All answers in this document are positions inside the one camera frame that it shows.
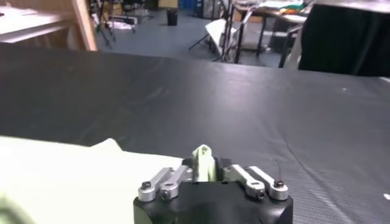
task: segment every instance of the paper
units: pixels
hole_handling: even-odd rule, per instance
[[[140,184],[180,158],[0,137],[0,191],[36,224],[131,224]]]

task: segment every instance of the green object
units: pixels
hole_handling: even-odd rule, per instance
[[[215,161],[211,148],[207,145],[199,146],[193,151],[197,181],[216,181]]]

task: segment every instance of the black tablecloth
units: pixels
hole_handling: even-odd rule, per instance
[[[275,177],[279,162],[294,223],[390,222],[384,80],[9,44],[0,52],[0,135],[114,138],[127,151],[181,157],[208,144]]]

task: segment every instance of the gray floor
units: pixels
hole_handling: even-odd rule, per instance
[[[205,33],[205,25],[210,22],[208,19],[196,18],[189,11],[179,11],[178,25],[166,25],[166,12],[164,10],[151,12],[154,18],[143,21],[136,26],[136,33],[131,30],[115,29],[116,42],[112,42],[112,49],[109,49],[101,37],[97,34],[97,45],[100,50],[123,54],[161,56],[172,58],[191,58],[211,61],[217,57],[208,50],[206,43],[194,47],[191,51],[188,48]],[[248,24],[245,31],[244,47],[254,47],[257,44],[261,24]],[[280,54],[265,52],[258,58],[254,52],[243,52],[240,64],[257,65],[276,68]]]

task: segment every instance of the white table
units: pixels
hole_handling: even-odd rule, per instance
[[[68,29],[68,47],[78,49],[75,17],[70,13],[0,7],[0,42],[16,43],[33,37]]]

